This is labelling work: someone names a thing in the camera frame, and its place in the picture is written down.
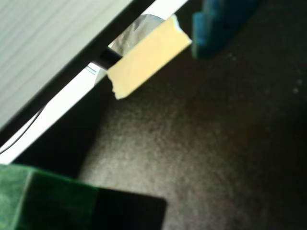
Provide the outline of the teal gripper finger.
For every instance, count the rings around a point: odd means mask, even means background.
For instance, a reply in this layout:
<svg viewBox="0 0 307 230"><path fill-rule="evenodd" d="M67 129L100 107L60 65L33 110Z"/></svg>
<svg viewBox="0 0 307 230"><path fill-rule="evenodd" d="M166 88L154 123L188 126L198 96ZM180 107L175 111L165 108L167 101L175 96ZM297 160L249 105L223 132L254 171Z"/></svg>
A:
<svg viewBox="0 0 307 230"><path fill-rule="evenodd" d="M236 36L260 6L260 0L203 0L192 16L192 56L210 58Z"/></svg>

